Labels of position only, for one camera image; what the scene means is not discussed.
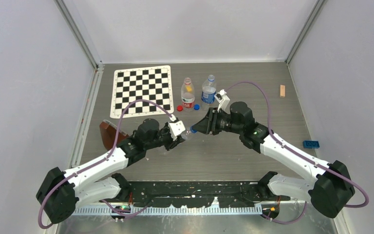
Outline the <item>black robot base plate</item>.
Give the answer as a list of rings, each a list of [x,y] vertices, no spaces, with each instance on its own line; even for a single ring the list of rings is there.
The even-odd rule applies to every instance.
[[[256,181],[131,181],[118,196],[106,201],[140,208],[207,208],[217,201],[221,208],[245,208],[263,201],[289,200],[268,192]]]

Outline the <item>clear bottle red label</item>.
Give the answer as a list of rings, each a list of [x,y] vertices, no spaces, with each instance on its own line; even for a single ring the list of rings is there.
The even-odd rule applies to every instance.
[[[192,91],[188,92],[186,86],[191,86]],[[191,78],[185,78],[181,88],[182,106],[186,110],[193,110],[195,105],[195,89]]]

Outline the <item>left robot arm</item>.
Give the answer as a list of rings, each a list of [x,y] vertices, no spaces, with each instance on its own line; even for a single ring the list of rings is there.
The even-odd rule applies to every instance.
[[[51,169],[44,178],[36,199],[41,207],[39,221],[46,214],[51,224],[63,222],[80,207],[103,199],[126,201],[129,183],[117,171],[145,158],[150,149],[164,147],[167,151],[184,141],[184,123],[175,118],[163,128],[151,118],[145,119],[133,134],[105,154],[65,171]]]

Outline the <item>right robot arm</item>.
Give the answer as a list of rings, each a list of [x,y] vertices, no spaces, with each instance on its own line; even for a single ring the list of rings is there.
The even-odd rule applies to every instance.
[[[229,113],[209,108],[205,117],[191,128],[206,135],[238,134],[245,147],[279,161],[300,176],[268,172],[259,180],[258,187],[265,200],[282,195],[309,201],[322,215],[335,218],[355,194],[353,185],[347,182],[351,177],[345,164],[316,158],[269,132],[268,127],[255,121],[252,110],[242,101],[231,104]]]

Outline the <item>clear bottle blue label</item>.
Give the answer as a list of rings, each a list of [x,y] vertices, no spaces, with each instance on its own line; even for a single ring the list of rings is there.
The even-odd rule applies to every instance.
[[[203,109],[208,108],[211,104],[214,103],[216,90],[217,88],[215,76],[209,75],[202,84],[201,107]]]

